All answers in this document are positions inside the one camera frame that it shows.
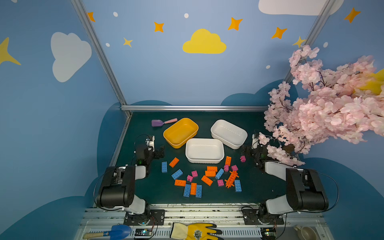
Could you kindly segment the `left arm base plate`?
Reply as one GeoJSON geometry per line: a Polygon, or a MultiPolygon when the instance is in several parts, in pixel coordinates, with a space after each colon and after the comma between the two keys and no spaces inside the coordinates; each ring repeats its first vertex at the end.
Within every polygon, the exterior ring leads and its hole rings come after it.
{"type": "Polygon", "coordinates": [[[163,226],[165,220],[165,210],[150,209],[141,215],[126,213],[124,225],[127,226],[163,226]]]}

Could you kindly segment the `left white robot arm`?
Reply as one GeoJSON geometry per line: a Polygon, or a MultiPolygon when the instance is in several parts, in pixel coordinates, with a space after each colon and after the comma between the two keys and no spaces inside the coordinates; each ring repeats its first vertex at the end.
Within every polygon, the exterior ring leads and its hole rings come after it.
{"type": "Polygon", "coordinates": [[[152,146],[140,145],[136,150],[139,161],[135,165],[124,167],[108,167],[96,183],[99,190],[94,190],[95,205],[105,211],[124,210],[130,215],[150,216],[149,204],[136,196],[135,183],[137,180],[147,178],[153,160],[165,156],[165,147],[155,150],[152,146]]]}

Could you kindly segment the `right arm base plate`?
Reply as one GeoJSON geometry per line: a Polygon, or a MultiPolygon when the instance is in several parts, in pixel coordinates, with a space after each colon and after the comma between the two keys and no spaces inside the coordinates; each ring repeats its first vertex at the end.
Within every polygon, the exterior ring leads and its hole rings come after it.
{"type": "Polygon", "coordinates": [[[281,215],[259,213],[259,210],[245,208],[241,209],[245,225],[284,225],[285,221],[281,215]]]}

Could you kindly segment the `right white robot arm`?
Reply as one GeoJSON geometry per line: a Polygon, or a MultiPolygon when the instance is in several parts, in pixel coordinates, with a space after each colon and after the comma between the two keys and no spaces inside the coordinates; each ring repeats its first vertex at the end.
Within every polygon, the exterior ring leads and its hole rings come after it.
{"type": "Polygon", "coordinates": [[[286,194],[266,200],[258,210],[259,217],[281,216],[293,212],[322,213],[330,209],[329,199],[322,184],[319,172],[300,169],[296,164],[287,164],[262,158],[266,147],[241,146],[242,155],[254,160],[256,166],[265,173],[286,182],[286,194]]]}

